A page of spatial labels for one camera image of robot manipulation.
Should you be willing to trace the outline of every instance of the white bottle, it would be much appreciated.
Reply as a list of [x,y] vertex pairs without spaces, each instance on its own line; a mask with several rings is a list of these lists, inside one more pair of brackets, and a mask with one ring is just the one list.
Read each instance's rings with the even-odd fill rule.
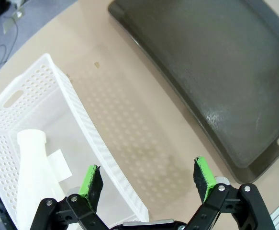
[[44,198],[61,201],[65,194],[51,170],[43,131],[27,129],[17,135],[20,169],[17,195],[18,230],[29,230],[39,203]]

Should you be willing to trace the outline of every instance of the cable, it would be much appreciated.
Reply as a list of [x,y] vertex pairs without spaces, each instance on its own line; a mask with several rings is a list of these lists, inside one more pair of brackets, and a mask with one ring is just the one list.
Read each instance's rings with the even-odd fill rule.
[[0,47],[1,47],[1,46],[4,47],[4,55],[3,55],[3,57],[2,57],[2,59],[1,59],[1,61],[0,61],[0,69],[1,69],[1,65],[4,65],[4,64],[8,61],[8,59],[9,59],[9,57],[10,57],[10,55],[11,55],[11,52],[12,52],[14,46],[15,46],[15,43],[16,43],[16,41],[17,41],[17,38],[18,38],[18,31],[19,31],[18,25],[17,25],[17,23],[16,23],[16,21],[15,21],[15,19],[14,19],[13,17],[4,17],[4,18],[11,18],[11,19],[14,21],[14,24],[15,24],[15,26],[16,26],[16,36],[15,36],[15,39],[14,39],[13,44],[12,44],[12,46],[11,46],[11,49],[10,49],[8,55],[6,56],[6,58],[5,58],[6,50],[7,50],[6,45],[5,45],[5,44],[1,44],[1,45],[0,45]]

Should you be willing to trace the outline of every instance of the tabletop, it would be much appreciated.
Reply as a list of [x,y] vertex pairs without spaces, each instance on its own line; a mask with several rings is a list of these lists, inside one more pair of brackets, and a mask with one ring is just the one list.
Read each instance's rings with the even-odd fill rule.
[[[20,48],[0,70],[0,92],[49,53],[138,193],[150,220],[188,222],[200,205],[193,160],[234,181],[182,101],[136,43],[109,15],[109,0],[79,0]],[[279,15],[279,0],[267,0]],[[269,212],[279,206],[279,159],[254,183]],[[221,215],[214,229],[236,226]]]

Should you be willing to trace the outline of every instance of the basket handle hole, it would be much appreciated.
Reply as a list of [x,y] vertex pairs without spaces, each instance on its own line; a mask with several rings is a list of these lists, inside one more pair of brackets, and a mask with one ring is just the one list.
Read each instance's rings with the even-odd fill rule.
[[16,91],[3,105],[4,108],[10,108],[21,96],[23,95],[22,90]]

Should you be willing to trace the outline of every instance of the blue floor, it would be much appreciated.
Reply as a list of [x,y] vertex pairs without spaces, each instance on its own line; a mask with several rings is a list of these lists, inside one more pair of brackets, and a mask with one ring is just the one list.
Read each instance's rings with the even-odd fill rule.
[[6,53],[5,47],[0,47],[0,63],[2,58],[3,60],[7,58],[10,50],[9,57],[51,19],[74,2],[76,0],[29,0],[26,2],[23,5],[24,16],[17,21],[18,36],[12,50],[11,47],[16,37],[16,27],[13,26],[6,34],[3,33],[3,23],[7,20],[6,17],[12,16],[16,11],[15,7],[11,6],[7,12],[0,16],[0,45],[4,44],[6,46]]

